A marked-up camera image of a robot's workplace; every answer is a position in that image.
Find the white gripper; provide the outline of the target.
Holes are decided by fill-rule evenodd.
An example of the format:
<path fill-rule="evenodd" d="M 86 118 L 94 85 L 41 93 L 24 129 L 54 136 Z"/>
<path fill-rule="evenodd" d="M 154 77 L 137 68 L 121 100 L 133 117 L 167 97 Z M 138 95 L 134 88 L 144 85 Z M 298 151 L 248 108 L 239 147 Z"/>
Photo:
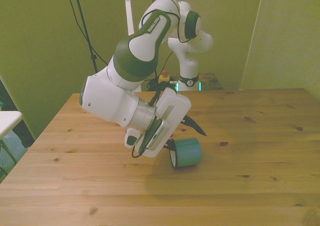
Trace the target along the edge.
<path fill-rule="evenodd" d="M 186 115 L 191 106 L 192 104 L 186 96 L 176 93 L 173 89 L 166 88 L 163 91 L 160 99 L 155 104 L 155 116 L 164 120 L 169 126 L 164 127 L 164 132 L 160 134 L 155 143 L 156 148 L 154 150 L 146 149 L 146 157 L 155 158 L 164 145 L 169 151 L 175 152 L 177 150 L 175 141 L 169 138 L 182 119 L 184 125 L 193 128 L 203 136 L 207 136 L 205 131 L 191 117 Z"/>

